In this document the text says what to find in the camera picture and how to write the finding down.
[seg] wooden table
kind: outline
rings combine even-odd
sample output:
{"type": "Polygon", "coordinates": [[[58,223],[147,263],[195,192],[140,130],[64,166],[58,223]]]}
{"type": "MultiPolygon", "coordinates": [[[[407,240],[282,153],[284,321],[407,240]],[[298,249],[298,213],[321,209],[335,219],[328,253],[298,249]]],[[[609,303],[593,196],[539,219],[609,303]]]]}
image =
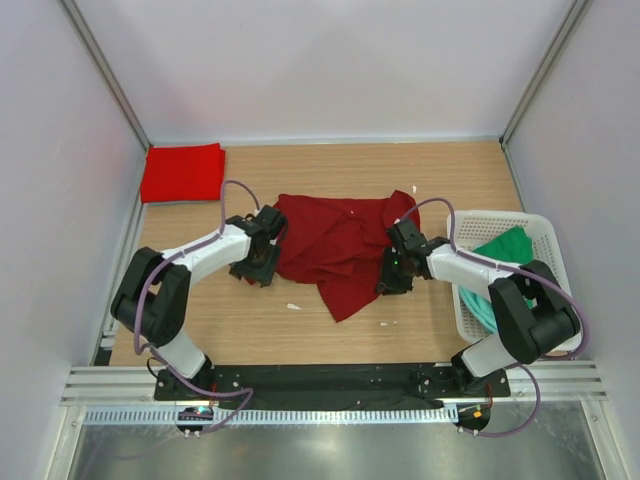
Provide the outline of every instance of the wooden table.
{"type": "MultiPolygon", "coordinates": [[[[383,198],[393,190],[421,200],[442,196],[460,210],[520,210],[497,142],[233,147],[227,178],[247,183],[262,203],[279,193],[383,198]]],[[[239,187],[227,188],[227,215],[253,210],[239,187]]],[[[165,249],[218,227],[220,205],[151,206],[140,245],[165,249]]],[[[446,207],[421,211],[427,237],[445,235],[446,207]]],[[[451,286],[414,281],[413,292],[380,297],[335,323],[314,285],[276,276],[260,289],[223,269],[190,293],[187,329],[214,364],[309,364],[447,361],[465,346],[455,327],[451,286]],[[298,305],[291,310],[287,304],[298,305]]],[[[132,335],[120,328],[111,365],[142,365],[132,335]]]]}

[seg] red cloth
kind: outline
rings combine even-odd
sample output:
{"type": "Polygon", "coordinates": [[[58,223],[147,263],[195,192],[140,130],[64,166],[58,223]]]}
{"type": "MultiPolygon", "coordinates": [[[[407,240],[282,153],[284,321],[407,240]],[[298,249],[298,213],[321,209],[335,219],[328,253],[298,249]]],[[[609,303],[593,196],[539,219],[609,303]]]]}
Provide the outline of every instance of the red cloth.
{"type": "Polygon", "coordinates": [[[219,200],[224,160],[218,143],[151,147],[140,185],[142,203],[219,200]]]}
{"type": "MultiPolygon", "coordinates": [[[[275,207],[289,222],[277,272],[315,283],[336,322],[373,302],[387,228],[416,204],[395,191],[380,200],[313,198],[281,194],[275,207]]],[[[411,219],[420,227],[418,211],[411,219]]]]}

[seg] folded green fabric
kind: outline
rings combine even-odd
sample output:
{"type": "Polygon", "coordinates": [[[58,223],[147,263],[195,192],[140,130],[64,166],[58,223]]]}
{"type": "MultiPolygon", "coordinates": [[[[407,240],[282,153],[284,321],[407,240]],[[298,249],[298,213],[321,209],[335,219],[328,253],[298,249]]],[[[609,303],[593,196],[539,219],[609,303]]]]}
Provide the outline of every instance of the folded green fabric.
{"type": "MultiPolygon", "coordinates": [[[[533,260],[533,244],[522,227],[513,227],[507,230],[489,243],[476,248],[474,252],[502,262],[526,264],[533,260]]],[[[496,317],[493,314],[491,303],[465,288],[459,288],[458,291],[471,314],[489,332],[496,332],[496,317]]],[[[528,303],[529,307],[533,306],[532,302],[528,301],[528,303]]]]}

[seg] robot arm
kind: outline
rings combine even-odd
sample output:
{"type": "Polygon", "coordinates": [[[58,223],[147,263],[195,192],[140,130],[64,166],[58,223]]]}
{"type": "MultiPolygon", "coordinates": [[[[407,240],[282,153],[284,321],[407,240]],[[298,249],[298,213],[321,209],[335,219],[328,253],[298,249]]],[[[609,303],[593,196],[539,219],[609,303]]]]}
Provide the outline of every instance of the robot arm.
{"type": "Polygon", "coordinates": [[[180,375],[200,388],[208,388],[211,361],[195,346],[184,327],[189,289],[229,264],[232,265],[230,273],[236,278],[245,277],[261,286],[270,285],[280,255],[280,247],[274,242],[285,224],[286,219],[278,210],[265,205],[255,217],[227,219],[222,235],[216,230],[162,252],[141,248],[134,254],[120,283],[111,304],[111,315],[133,332],[145,281],[164,259],[184,252],[154,280],[154,284],[160,286],[156,293],[149,292],[145,299],[141,335],[180,375]],[[218,235],[216,241],[206,244],[218,235]]]}
{"type": "MultiPolygon", "coordinates": [[[[394,248],[385,251],[379,293],[405,293],[412,288],[412,278],[421,276],[459,285],[491,301],[498,331],[451,359],[462,389],[515,363],[530,364],[580,332],[573,308],[553,289],[524,275],[461,257],[447,239],[427,240],[408,218],[388,234],[394,248]],[[525,297],[535,301],[533,309],[525,297]]],[[[511,266],[558,283],[549,267],[538,260],[511,266]]]]}

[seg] red towel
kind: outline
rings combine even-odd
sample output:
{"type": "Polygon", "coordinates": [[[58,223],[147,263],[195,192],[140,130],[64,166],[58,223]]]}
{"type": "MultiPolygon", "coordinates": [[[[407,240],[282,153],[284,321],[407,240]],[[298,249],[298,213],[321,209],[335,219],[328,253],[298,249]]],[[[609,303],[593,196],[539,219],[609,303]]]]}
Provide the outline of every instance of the red towel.
{"type": "MultiPolygon", "coordinates": [[[[277,272],[315,283],[336,322],[373,302],[382,253],[391,246],[387,228],[416,204],[395,191],[380,200],[313,198],[281,194],[278,208],[289,222],[277,272]]],[[[420,227],[420,215],[411,219],[420,227]]]]}
{"type": "Polygon", "coordinates": [[[142,203],[219,200],[224,160],[218,143],[151,147],[140,185],[142,203]]]}

